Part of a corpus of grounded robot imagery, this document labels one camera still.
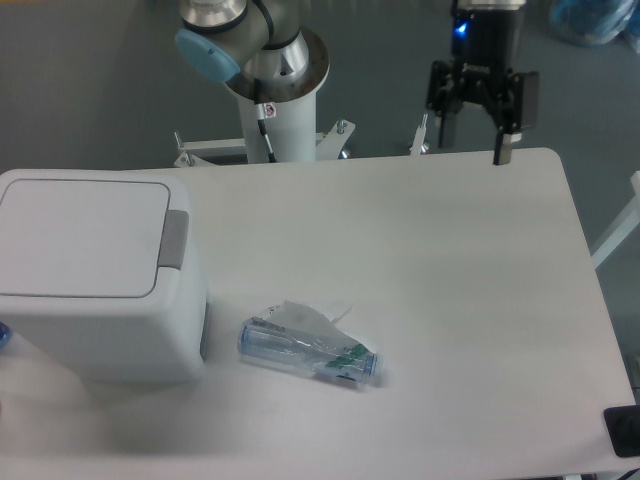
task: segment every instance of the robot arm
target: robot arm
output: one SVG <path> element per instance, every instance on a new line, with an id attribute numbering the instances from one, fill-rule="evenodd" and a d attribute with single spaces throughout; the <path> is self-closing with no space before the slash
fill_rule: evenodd
<path id="1" fill-rule="evenodd" d="M 431 67 L 427 108 L 440 123 L 439 145 L 455 134 L 455 115 L 465 102 L 482 105 L 498 133 L 494 165 L 511 160 L 511 146 L 537 119 L 538 73 L 515 73 L 511 64 L 520 41 L 526 0 L 459 0 L 454 17 L 452 61 Z"/>
<path id="2" fill-rule="evenodd" d="M 217 83 L 238 74 L 261 50 L 279 50 L 300 33 L 299 0 L 181 0 L 176 45 Z"/>

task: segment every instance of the table surface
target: table surface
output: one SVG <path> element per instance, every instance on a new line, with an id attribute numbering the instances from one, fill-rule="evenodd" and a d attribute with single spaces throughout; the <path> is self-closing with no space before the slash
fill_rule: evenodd
<path id="1" fill-rule="evenodd" d="M 0 354 L 0 478 L 495 480 L 623 471 L 602 411 L 633 403 L 555 153 L 173 170 L 214 299 L 205 377 L 81 382 Z M 353 302 L 383 385 L 244 363 L 240 324 Z"/>

